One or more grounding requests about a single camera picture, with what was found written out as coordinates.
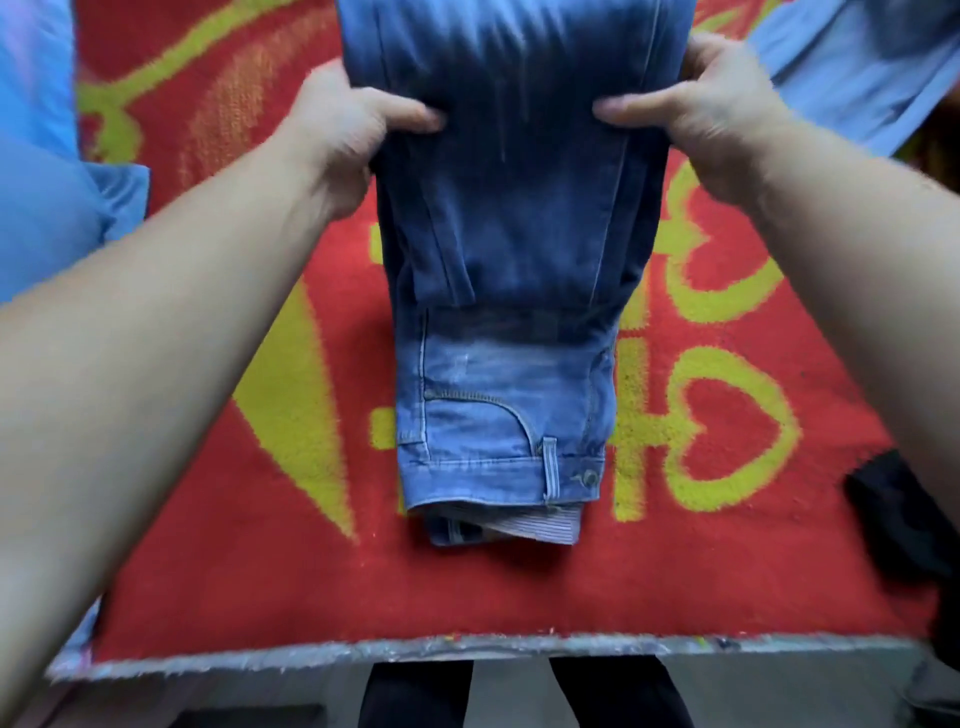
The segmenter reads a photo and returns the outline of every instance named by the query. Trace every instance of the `black cloth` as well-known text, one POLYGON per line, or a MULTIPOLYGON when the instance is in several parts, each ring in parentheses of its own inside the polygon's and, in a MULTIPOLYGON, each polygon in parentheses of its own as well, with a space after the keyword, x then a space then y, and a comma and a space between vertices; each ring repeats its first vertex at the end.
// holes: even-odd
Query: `black cloth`
POLYGON ((850 473, 844 491, 883 576, 940 585, 930 644, 939 660, 960 669, 960 535, 896 450, 850 473))
MULTIPOLYGON (((550 660, 580 728, 693 728, 666 667, 649 655, 550 660)), ((473 662, 373 666, 360 728, 462 728, 473 662)))

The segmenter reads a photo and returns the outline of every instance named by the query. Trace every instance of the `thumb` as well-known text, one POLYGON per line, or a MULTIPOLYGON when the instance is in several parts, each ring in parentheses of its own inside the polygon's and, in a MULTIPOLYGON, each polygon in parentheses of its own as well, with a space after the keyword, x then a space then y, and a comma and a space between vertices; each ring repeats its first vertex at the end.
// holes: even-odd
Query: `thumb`
POLYGON ((364 103, 383 119, 390 131, 433 133, 444 127, 444 115, 420 101, 376 88, 362 88, 359 92, 364 95, 364 103))
POLYGON ((667 127, 684 110, 690 87, 684 81, 652 93, 628 93, 599 99, 593 104, 593 115, 616 127, 667 127))

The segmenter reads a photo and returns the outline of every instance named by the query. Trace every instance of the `red rug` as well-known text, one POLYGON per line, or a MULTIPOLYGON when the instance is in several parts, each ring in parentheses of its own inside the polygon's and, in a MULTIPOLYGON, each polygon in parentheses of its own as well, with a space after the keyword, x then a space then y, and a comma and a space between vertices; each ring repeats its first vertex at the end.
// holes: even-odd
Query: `red rug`
MULTIPOLYGON (((742 36, 761 6, 704 0, 697 22, 742 36)), ((339 52, 327 0, 77 13, 88 152, 149 165, 154 211, 262 140, 339 52)), ((97 659, 450 633, 922 634, 930 594, 885 589, 839 489, 886 434, 745 219, 679 155, 669 177, 580 544, 441 551, 398 511, 368 199, 326 233, 117 575, 97 659)))

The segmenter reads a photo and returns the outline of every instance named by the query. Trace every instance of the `hand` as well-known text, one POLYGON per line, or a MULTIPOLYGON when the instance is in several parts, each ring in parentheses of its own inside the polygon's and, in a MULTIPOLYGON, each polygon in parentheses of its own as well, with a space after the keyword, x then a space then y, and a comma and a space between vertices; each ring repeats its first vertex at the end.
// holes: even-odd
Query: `hand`
POLYGON ((368 164, 387 132, 438 132, 443 116, 419 101, 375 88, 351 88, 340 59, 315 68, 281 129, 311 167, 334 220, 349 217, 370 183, 368 164))
POLYGON ((743 206, 769 132, 793 116, 744 43, 691 36, 683 78, 662 91, 601 99, 594 114, 618 127, 664 127, 707 192, 743 206))

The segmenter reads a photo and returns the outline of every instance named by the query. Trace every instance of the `black pants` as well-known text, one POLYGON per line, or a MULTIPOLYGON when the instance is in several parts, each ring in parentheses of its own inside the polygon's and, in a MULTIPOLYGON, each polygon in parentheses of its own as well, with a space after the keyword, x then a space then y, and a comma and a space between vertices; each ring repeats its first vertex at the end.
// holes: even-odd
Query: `black pants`
MULTIPOLYGON (((580 728, 693 728, 666 667, 652 656, 550 660, 580 728)), ((373 666, 360 728, 463 728, 473 662, 373 666)))

